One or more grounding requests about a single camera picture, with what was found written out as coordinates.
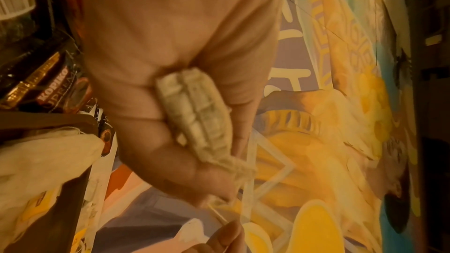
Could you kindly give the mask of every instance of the colorful mural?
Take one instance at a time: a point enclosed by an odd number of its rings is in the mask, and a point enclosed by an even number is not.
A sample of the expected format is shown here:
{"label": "colorful mural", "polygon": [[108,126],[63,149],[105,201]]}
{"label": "colorful mural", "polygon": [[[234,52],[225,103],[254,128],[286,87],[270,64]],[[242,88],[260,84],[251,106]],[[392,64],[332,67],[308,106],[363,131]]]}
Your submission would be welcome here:
{"label": "colorful mural", "polygon": [[93,253],[181,253],[235,219],[251,253],[421,246],[402,28],[384,0],[283,0],[282,12],[277,61],[244,155],[256,178],[234,206],[195,209],[142,182],[119,156]]}

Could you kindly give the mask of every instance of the painting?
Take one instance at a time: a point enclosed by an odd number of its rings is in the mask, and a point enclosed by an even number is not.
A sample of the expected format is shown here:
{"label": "painting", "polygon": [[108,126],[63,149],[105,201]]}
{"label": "painting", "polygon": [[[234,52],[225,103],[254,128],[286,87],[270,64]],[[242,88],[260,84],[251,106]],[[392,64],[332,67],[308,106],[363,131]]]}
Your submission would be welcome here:
{"label": "painting", "polygon": [[255,179],[232,206],[196,209],[140,180],[119,152],[92,252],[181,253],[232,220],[248,253],[420,248],[410,49],[390,13],[384,0],[283,0],[243,156]]}

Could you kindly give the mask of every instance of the hand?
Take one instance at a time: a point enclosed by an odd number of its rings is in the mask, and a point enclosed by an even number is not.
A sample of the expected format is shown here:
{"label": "hand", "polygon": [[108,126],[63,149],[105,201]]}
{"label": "hand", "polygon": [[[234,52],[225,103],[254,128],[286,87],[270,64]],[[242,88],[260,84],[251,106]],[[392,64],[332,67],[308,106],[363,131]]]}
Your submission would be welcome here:
{"label": "hand", "polygon": [[155,78],[197,66],[231,107],[232,155],[247,142],[275,60],[281,0],[83,0],[85,65],[120,139],[120,158],[143,180],[201,206],[235,197],[224,169],[178,145]]}
{"label": "hand", "polygon": [[206,244],[197,244],[182,253],[244,253],[244,250],[244,229],[234,221],[216,231]]}

